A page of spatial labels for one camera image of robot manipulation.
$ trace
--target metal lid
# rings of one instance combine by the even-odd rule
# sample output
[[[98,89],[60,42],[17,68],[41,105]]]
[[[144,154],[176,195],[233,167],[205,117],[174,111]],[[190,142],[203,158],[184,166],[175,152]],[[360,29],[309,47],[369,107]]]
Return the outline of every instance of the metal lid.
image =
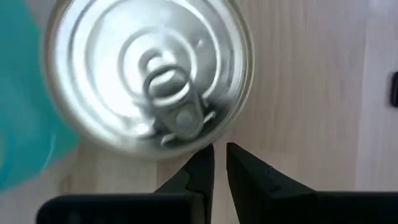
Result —
[[[222,0],[75,0],[49,27],[47,80],[83,136],[170,157],[215,140],[252,81],[247,27]]]

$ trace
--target wooden surface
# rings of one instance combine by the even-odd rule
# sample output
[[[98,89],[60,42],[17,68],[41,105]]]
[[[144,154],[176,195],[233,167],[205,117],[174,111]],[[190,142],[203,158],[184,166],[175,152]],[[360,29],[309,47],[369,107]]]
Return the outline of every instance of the wooden surface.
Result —
[[[257,76],[238,122],[215,144],[213,223],[238,223],[228,141],[314,189],[398,190],[398,110],[387,104],[398,1],[237,2],[256,43]],[[81,147],[0,195],[1,223],[33,223],[35,209],[57,194],[151,192],[189,157],[155,163]]]

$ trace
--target black object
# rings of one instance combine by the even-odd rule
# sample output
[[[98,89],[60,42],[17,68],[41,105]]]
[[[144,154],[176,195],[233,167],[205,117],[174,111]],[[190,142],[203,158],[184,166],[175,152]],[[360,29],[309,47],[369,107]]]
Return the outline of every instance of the black object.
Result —
[[[391,105],[398,108],[398,72],[392,75],[392,86],[391,86]]]
[[[398,194],[318,192],[234,143],[227,149],[240,224],[398,222]],[[153,194],[55,198],[39,210],[37,223],[210,224],[214,167],[214,149],[208,146]]]

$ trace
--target teal plastic object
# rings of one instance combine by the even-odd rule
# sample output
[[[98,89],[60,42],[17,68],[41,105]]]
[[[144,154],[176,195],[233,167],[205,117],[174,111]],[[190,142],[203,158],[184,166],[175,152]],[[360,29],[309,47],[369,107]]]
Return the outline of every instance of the teal plastic object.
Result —
[[[0,1],[0,191],[37,175],[78,136],[44,83],[40,31],[23,0]]]

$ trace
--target pull tab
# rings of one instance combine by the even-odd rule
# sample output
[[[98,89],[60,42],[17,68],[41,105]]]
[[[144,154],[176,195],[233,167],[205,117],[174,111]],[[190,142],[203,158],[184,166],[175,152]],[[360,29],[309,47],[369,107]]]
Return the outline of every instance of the pull tab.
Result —
[[[176,71],[188,85],[188,93],[178,102],[172,105],[155,105],[155,99],[149,93],[149,87],[152,81],[170,71]],[[187,71],[179,65],[165,65],[151,72],[144,82],[144,96],[148,101],[156,118],[163,122],[165,127],[171,132],[166,136],[168,141],[173,138],[190,140],[197,137],[205,124],[203,111],[203,101],[196,91],[193,82]]]

